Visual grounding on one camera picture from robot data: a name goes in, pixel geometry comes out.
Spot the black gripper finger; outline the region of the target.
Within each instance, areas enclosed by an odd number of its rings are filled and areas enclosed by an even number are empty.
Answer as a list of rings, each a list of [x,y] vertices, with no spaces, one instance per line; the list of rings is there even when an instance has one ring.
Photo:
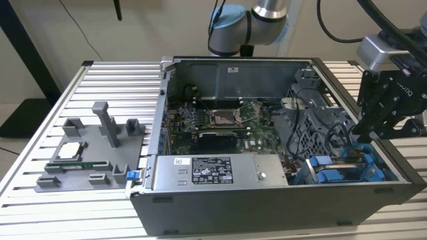
[[[391,140],[399,137],[399,131],[393,129],[397,117],[392,115],[400,100],[395,83],[399,75],[397,70],[365,70],[361,74],[356,100],[360,114],[352,129],[360,144],[368,144],[375,139]]]
[[[420,136],[420,121],[417,119],[407,119],[403,127],[395,129],[396,124],[404,119],[401,116],[381,117],[377,119],[376,133],[380,139],[391,140]]]

